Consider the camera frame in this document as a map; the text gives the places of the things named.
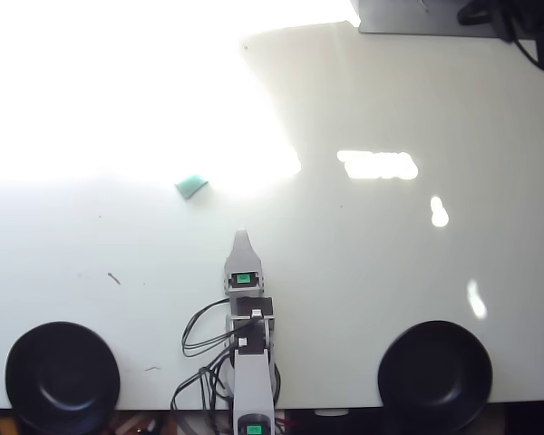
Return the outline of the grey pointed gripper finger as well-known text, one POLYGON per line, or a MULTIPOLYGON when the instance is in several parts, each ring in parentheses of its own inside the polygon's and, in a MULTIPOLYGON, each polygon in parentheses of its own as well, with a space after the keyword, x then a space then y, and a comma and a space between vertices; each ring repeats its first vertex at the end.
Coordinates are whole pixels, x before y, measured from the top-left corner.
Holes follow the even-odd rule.
POLYGON ((261 259, 251 245, 246 229, 236 231, 232 249, 225 262, 226 273, 251 273, 261 271, 261 259))

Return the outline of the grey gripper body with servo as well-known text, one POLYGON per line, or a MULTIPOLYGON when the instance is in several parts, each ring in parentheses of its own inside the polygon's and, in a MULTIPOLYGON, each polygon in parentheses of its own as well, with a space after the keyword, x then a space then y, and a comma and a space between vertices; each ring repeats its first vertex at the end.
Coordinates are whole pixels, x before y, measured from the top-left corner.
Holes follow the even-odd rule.
POLYGON ((264 285, 258 271, 227 274, 224 280, 225 295, 236 297, 261 297, 264 285))

